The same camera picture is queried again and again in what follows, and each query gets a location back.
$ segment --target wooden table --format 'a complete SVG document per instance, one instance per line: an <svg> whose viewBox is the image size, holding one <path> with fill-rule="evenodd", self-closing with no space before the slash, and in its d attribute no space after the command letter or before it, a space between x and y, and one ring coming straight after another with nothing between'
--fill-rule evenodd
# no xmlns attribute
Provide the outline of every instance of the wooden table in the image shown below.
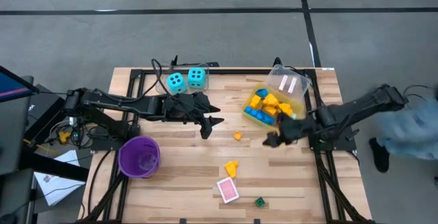
<svg viewBox="0 0 438 224"><path fill-rule="evenodd" d="M109 93L126 95L131 68L114 69ZM333 69L316 69L320 94L326 104L341 103ZM265 75L210 75L211 104L222 111L213 114L224 122L215 126L208 140L201 139L199 125L139 121L141 134L150 136L161 149L161 164L150 179L130 179L123 223L325 223L318 175L313 152L306 138L297 145L276 149L263 147L266 137L256 124L244 119L241 107L257 82ZM147 75L144 89L154 81ZM158 94L153 89L150 95ZM107 114L121 119L111 110ZM241 141L233 139L241 131ZM104 152L93 156L83 203L87 205L91 177ZM333 153L341 189L365 218L371 218L357 161L343 151ZM108 187L114 152L105 159L97 173L92 208ZM216 182L224 179L225 163L238 160L235 185L240 198L224 204ZM333 218L335 201L331 194ZM263 197L266 206L254 201ZM119 192L114 194L111 219L115 219Z"/></svg>

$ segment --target purple cup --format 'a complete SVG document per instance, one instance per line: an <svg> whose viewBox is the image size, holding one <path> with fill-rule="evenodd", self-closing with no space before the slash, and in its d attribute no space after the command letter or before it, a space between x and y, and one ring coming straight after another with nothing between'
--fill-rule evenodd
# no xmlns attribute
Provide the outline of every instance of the purple cup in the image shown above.
<svg viewBox="0 0 438 224"><path fill-rule="evenodd" d="M118 166L128 177L151 177L159 166L158 144L146 136L131 138L118 152Z"/></svg>

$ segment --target gray floor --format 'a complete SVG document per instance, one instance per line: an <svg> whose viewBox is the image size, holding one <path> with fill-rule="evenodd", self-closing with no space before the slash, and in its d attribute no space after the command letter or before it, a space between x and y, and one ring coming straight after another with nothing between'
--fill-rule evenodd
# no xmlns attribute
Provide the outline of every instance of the gray floor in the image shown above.
<svg viewBox="0 0 438 224"><path fill-rule="evenodd" d="M309 0L311 8L438 7L438 0ZM0 10L300 7L300 0L0 0ZM436 84L438 13L312 14L322 66L335 67L344 101L382 83ZM116 66L218 61L221 66L313 66L302 14L0 16L1 65L53 91L109 87ZM374 219L436 223L438 162L391 157L377 172L367 146L373 120L357 125L361 172ZM40 214L74 221L82 190Z"/></svg>

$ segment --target green block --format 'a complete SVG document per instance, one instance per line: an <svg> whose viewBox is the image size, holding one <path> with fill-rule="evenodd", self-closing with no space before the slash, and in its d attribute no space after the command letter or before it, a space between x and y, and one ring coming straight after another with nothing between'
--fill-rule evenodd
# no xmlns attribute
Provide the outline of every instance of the green block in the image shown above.
<svg viewBox="0 0 438 224"><path fill-rule="evenodd" d="M265 201L261 197L259 197L257 200L255 200L255 205L261 208L265 205Z"/></svg>

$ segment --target teal die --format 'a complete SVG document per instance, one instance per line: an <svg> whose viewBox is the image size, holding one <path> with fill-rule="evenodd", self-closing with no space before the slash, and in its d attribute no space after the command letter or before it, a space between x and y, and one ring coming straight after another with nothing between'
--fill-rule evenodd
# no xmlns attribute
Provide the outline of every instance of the teal die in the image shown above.
<svg viewBox="0 0 438 224"><path fill-rule="evenodd" d="M190 69L188 73L188 81L190 88L204 88L205 70L196 67Z"/></svg>
<svg viewBox="0 0 438 224"><path fill-rule="evenodd" d="M187 90L183 76L180 73L173 73L166 79L172 94L182 93Z"/></svg>

